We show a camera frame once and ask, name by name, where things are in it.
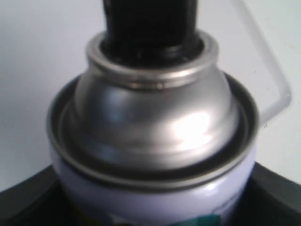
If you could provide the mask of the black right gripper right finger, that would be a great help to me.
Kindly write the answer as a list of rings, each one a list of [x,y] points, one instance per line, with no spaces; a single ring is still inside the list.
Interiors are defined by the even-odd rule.
[[[239,203],[241,226],[299,226],[301,186],[256,163]]]

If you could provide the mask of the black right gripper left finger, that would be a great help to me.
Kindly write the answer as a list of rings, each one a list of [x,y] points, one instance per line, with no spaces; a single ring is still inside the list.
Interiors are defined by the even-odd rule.
[[[0,193],[2,226],[69,226],[71,208],[49,166]]]

